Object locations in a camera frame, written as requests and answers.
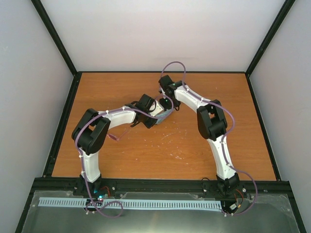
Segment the light blue cleaning cloth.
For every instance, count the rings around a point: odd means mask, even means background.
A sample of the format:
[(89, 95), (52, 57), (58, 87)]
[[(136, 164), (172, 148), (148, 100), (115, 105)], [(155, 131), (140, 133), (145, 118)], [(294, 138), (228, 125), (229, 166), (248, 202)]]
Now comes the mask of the light blue cleaning cloth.
[(162, 122), (165, 118), (167, 118), (169, 115), (171, 114), (171, 112), (169, 110), (164, 111), (158, 115), (156, 115), (158, 117), (157, 119), (157, 123), (159, 124), (160, 122)]

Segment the pink transparent sunglasses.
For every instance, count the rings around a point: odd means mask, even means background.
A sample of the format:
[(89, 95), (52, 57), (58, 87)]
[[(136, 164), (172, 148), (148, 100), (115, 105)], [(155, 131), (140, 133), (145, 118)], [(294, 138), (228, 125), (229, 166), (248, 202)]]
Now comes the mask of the pink transparent sunglasses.
[(125, 130), (121, 135), (117, 136), (117, 135), (114, 135), (112, 133), (108, 133), (107, 134), (107, 137), (109, 137), (110, 139), (114, 140), (114, 141), (120, 141), (127, 133), (129, 133), (131, 130), (130, 129), (127, 129)]

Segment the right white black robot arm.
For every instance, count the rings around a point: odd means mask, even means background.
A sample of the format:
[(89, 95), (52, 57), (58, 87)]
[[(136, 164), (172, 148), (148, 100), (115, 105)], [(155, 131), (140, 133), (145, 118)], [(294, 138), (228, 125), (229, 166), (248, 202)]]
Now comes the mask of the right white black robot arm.
[(200, 135), (209, 143), (216, 164), (217, 189), (229, 195), (239, 182), (226, 141), (227, 120), (218, 100), (208, 100), (189, 88), (183, 81), (174, 82), (168, 75), (159, 79), (160, 91), (173, 101), (168, 108), (179, 109), (181, 103), (196, 112)]

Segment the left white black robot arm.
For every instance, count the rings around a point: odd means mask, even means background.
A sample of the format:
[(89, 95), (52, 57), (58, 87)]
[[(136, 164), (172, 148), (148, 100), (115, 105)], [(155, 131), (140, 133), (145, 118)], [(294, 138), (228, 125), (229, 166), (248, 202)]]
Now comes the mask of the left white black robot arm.
[(99, 169), (99, 151), (104, 145), (110, 129), (123, 124), (132, 127), (143, 123), (151, 128), (160, 119), (164, 111), (159, 101), (143, 95), (140, 100), (127, 104), (119, 109), (98, 112), (92, 108), (87, 109), (71, 137), (79, 152), (81, 161), (81, 177), (85, 180), (84, 190), (90, 195), (97, 195), (101, 190)]

